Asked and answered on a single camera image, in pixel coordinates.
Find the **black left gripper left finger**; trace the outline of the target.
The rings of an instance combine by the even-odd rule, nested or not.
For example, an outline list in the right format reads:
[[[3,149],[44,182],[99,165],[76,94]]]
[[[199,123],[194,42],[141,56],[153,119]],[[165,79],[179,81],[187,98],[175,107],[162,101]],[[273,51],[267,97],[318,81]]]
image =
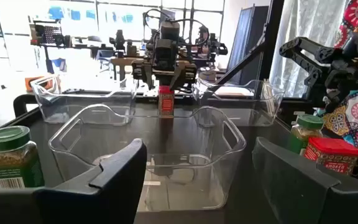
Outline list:
[[[134,139],[56,187],[0,189],[0,223],[133,223],[146,160],[146,145]]]

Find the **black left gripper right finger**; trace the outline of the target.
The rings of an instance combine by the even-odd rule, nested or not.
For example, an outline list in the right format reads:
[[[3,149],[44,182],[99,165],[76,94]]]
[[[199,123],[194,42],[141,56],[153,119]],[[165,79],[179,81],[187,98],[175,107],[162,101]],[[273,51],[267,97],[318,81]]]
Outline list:
[[[279,223],[358,223],[358,179],[263,137],[255,140],[252,163]]]

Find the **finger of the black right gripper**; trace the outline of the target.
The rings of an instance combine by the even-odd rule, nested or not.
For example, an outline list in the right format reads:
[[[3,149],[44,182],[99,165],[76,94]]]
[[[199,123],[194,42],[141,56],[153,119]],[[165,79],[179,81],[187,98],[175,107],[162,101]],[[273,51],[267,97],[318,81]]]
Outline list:
[[[170,91],[174,91],[177,88],[182,87],[186,82],[186,76],[185,75],[175,75],[172,77],[170,82]]]
[[[152,74],[151,73],[143,73],[142,74],[142,81],[147,84],[148,89],[151,90],[154,88]]]

